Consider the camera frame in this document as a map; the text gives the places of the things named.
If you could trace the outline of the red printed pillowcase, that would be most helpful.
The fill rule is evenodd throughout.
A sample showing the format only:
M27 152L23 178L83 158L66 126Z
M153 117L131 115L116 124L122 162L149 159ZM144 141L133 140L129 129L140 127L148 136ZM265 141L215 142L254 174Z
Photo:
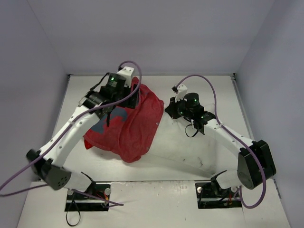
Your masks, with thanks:
M84 135L84 146L113 152L124 162L132 163L151 147L164 111L164 102L146 85L140 85L140 101L135 109L115 108Z

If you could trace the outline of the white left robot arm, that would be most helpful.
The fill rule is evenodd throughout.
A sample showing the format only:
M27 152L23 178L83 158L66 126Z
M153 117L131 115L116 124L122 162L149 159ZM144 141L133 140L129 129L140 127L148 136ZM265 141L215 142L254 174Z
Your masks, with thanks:
M78 142L99 121L110 123L116 107L134 109L138 100L137 84L132 84L134 69L123 67L108 73L106 85L99 91L92 87L80 100L74 113L55 136L38 151L30 150L26 158L33 172L52 189L66 188L89 192L95 182L84 173L64 168L64 164Z

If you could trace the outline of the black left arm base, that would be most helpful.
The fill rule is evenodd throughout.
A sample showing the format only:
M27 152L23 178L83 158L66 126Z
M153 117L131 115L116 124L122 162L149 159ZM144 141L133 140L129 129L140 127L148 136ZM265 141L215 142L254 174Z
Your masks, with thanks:
M93 195L89 197L72 190L67 190L65 212L100 212L108 211L109 203L97 198L109 200L111 194L111 184L109 182L96 182L95 186L87 192Z

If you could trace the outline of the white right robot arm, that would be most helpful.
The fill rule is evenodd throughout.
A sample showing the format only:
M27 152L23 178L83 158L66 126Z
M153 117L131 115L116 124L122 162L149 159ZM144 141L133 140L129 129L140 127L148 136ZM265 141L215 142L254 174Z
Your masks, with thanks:
M256 142L220 125L215 114L206 111L200 104L197 93L188 93L181 100L171 97L165 112L173 119L184 118L197 133L215 139L237 158L236 170L223 171L211 178L214 187L228 189L244 186L252 190L263 182L261 170L266 179L276 174L269 145L263 140Z

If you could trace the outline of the white pillow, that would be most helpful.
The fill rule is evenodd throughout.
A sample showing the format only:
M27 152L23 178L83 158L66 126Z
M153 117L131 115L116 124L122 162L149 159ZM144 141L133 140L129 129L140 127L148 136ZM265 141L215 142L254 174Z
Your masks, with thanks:
M233 159L213 138L197 133L183 118L163 113L148 152L141 157L147 168L163 180L210 177L229 170Z

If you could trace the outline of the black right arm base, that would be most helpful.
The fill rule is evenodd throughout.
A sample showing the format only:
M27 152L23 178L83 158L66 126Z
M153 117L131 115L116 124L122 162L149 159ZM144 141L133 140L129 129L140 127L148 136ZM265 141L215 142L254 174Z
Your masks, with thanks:
M239 194L234 193L231 189L223 189L218 184L216 177L209 181L195 182L198 209L231 209L242 208L239 201Z

